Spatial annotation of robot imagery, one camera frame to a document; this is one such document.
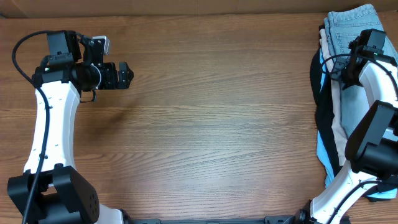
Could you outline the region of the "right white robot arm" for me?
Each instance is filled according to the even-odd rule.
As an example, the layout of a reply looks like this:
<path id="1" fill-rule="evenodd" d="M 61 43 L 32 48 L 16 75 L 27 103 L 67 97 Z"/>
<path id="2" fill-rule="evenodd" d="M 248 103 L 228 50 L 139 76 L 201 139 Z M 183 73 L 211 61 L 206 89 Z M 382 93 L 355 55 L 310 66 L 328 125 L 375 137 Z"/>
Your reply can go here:
<path id="1" fill-rule="evenodd" d="M 331 56 L 329 79 L 346 88 L 365 89 L 369 110 L 348 138 L 346 161 L 319 196 L 309 200 L 287 223 L 348 223 L 346 211 L 378 184 L 397 187 L 397 62 L 384 55 L 386 33 L 366 29 L 349 43 L 350 52 Z"/>

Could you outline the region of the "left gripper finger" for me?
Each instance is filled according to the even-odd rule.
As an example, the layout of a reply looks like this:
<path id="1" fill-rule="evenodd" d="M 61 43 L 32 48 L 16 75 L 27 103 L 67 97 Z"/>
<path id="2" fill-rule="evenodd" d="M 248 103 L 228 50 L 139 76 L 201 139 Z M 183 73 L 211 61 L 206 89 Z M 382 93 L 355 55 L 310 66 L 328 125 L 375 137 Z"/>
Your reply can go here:
<path id="1" fill-rule="evenodd" d="M 118 89 L 125 90 L 129 89 L 132 78 L 120 76 L 118 80 Z"/>
<path id="2" fill-rule="evenodd" d="M 119 62 L 119 73 L 126 77 L 133 77 L 134 72 L 129 68 L 126 62 Z"/>

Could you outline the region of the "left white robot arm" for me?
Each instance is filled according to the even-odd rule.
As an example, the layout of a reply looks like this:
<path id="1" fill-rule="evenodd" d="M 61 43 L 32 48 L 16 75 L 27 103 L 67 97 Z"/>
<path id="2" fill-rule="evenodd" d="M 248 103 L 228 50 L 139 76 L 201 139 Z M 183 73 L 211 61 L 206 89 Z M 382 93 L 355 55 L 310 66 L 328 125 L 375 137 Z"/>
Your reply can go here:
<path id="1" fill-rule="evenodd" d="M 72 30 L 48 30 L 49 54 L 28 82 L 37 116 L 23 174 L 7 193 L 24 223 L 131 223 L 121 209 L 100 203 L 95 188 L 76 170 L 75 116 L 84 92 L 128 89 L 134 77 L 126 62 L 105 62 L 110 41 Z"/>

